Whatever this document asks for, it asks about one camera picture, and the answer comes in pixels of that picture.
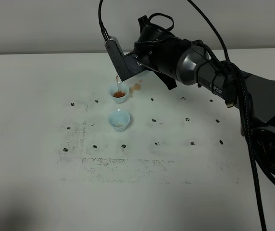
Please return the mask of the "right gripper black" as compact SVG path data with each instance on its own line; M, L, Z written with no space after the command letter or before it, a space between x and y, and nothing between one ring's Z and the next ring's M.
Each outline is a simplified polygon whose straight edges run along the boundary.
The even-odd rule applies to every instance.
M167 45L168 40L136 41L134 49L123 57L127 71L123 74L123 81L150 70L166 85L168 90L177 87L176 81L159 70L157 62L159 57L155 55Z

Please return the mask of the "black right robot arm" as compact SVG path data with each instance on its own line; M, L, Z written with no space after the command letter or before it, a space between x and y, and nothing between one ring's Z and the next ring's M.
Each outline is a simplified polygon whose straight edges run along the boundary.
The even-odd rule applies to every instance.
M151 17L138 19L140 36L131 55L140 67L153 71L168 89L178 83L197 84L239 107L237 73L231 63L219 61L201 41L174 36L171 28L151 22ZM249 101L252 142L258 163L275 175L275 80L244 71Z

